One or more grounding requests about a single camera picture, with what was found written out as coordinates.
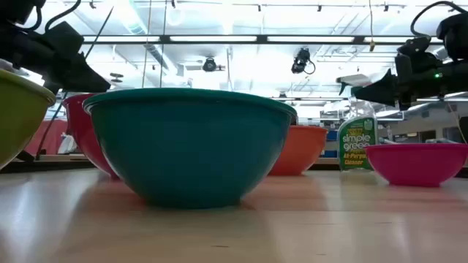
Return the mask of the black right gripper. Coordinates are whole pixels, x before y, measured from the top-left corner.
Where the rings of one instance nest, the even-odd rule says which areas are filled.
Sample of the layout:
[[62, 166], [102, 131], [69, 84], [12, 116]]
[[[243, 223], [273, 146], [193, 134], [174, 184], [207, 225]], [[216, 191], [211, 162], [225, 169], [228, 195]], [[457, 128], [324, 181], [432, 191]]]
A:
[[387, 106], [395, 106], [397, 101], [400, 110], [408, 110], [418, 99], [468, 92], [468, 60], [442, 64], [419, 73], [412, 71], [409, 56], [396, 56], [395, 64], [397, 77], [389, 69], [375, 83], [354, 86], [352, 95], [356, 99]]

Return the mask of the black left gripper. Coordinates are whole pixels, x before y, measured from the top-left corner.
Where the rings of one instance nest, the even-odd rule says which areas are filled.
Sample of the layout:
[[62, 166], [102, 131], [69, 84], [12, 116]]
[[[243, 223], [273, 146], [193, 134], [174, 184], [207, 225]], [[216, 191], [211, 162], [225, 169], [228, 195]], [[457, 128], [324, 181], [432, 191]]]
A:
[[73, 58], [60, 56], [46, 41], [44, 33], [0, 28], [0, 58], [15, 68], [43, 76], [65, 91], [103, 93], [110, 88], [109, 82], [86, 63], [83, 54]]

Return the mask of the stack of coloured bowls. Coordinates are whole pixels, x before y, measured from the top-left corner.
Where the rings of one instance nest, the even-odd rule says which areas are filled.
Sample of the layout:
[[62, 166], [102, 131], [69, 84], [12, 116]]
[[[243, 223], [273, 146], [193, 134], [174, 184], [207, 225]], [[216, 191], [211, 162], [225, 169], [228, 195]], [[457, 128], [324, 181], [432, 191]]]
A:
[[94, 94], [79, 94], [63, 101], [67, 111], [68, 128], [78, 148], [84, 156], [98, 169], [113, 180], [119, 180], [117, 174], [108, 164], [94, 133], [91, 116], [83, 109], [83, 102]]

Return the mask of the yellow-green plastic bowl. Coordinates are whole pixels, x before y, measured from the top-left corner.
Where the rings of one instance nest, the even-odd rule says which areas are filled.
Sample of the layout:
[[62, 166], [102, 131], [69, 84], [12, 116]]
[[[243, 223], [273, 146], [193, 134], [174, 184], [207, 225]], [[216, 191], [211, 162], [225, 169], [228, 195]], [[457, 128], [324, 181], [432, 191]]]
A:
[[0, 169], [28, 145], [55, 103], [48, 89], [0, 69]]

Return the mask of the orange plastic bowl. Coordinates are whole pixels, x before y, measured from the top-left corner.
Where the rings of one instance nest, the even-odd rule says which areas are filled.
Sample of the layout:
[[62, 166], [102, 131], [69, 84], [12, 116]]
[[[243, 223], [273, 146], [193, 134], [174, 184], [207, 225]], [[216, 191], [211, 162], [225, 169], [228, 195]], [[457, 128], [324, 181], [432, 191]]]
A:
[[327, 133], [318, 126], [291, 126], [283, 150], [268, 175], [301, 175], [318, 160]]

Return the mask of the teal plastic bowl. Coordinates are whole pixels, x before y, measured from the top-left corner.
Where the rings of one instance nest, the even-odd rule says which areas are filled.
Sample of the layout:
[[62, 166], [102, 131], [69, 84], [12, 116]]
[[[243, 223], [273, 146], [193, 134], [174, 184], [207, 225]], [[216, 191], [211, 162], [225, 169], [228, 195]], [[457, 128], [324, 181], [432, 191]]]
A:
[[235, 205], [277, 161], [296, 110], [263, 96], [138, 88], [83, 102], [113, 171], [147, 203]]

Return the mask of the clear cleaner spray bottle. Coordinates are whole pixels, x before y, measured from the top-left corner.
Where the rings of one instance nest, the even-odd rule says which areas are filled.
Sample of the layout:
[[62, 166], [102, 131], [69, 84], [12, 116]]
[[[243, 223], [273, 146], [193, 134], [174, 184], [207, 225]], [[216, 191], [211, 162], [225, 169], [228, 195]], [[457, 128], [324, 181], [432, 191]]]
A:
[[350, 109], [337, 132], [338, 160], [342, 172], [373, 171], [366, 147], [377, 144], [377, 119], [371, 102], [357, 99], [354, 87], [362, 88], [371, 80], [362, 74], [339, 77], [340, 93], [348, 98]]

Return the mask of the red cloth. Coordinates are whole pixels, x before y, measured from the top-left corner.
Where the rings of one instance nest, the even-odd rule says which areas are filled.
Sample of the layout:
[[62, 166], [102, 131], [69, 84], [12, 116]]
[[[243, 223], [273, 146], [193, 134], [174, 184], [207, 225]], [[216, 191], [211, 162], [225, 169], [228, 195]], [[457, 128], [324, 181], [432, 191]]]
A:
[[[40, 141], [42, 139], [43, 134], [45, 133], [48, 124], [50, 123], [49, 120], [44, 120], [34, 136], [29, 141], [28, 145], [25, 147], [25, 151], [30, 153], [31, 155], [35, 156], [37, 153], [37, 149], [39, 147]], [[56, 119], [52, 126], [48, 130], [48, 134], [42, 144], [42, 150], [45, 150], [46, 155], [56, 155], [59, 150], [59, 146], [62, 141], [62, 134], [67, 132], [68, 122], [60, 119]]]

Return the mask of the pink plastic bowl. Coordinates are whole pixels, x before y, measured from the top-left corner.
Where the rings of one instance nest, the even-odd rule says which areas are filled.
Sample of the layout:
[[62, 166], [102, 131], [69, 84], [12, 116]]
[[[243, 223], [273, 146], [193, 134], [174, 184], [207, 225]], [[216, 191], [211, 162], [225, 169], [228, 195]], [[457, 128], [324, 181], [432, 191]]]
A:
[[376, 173], [395, 186], [438, 187], [468, 159], [468, 145], [460, 143], [371, 145], [365, 152]]

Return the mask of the black overhead frame bar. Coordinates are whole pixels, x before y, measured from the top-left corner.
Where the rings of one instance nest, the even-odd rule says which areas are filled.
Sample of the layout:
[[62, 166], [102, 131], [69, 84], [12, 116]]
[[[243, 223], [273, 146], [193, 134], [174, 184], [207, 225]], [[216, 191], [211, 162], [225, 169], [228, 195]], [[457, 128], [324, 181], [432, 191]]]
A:
[[85, 35], [84, 43], [102, 45], [403, 45], [409, 36], [378, 35]]

